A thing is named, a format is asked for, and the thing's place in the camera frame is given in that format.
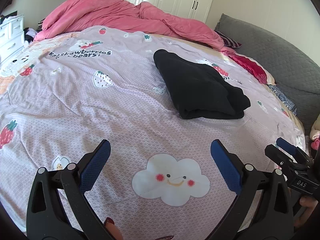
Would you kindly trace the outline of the left hand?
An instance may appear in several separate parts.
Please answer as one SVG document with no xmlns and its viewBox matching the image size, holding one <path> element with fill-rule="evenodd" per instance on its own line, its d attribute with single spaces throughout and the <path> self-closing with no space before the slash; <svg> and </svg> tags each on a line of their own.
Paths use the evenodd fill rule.
<svg viewBox="0 0 320 240">
<path fill-rule="evenodd" d="M 123 240 L 123 236 L 120 230 L 115 226 L 114 221 L 107 217 L 104 221 L 104 227 L 109 231 L 109 233 L 116 239 L 116 240 Z"/>
</svg>

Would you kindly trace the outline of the right hand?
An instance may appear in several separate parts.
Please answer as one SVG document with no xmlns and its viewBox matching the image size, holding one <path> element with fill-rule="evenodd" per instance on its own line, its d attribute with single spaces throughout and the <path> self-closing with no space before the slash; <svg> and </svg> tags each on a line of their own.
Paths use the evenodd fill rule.
<svg viewBox="0 0 320 240">
<path fill-rule="evenodd" d="M 299 201 L 300 205 L 305 208 L 305 211 L 297 218 L 297 220 L 294 223 L 295 228 L 300 228 L 303 226 L 308 218 L 313 213 L 315 207 L 318 204 L 318 201 L 313 197 L 301 197 Z"/>
</svg>

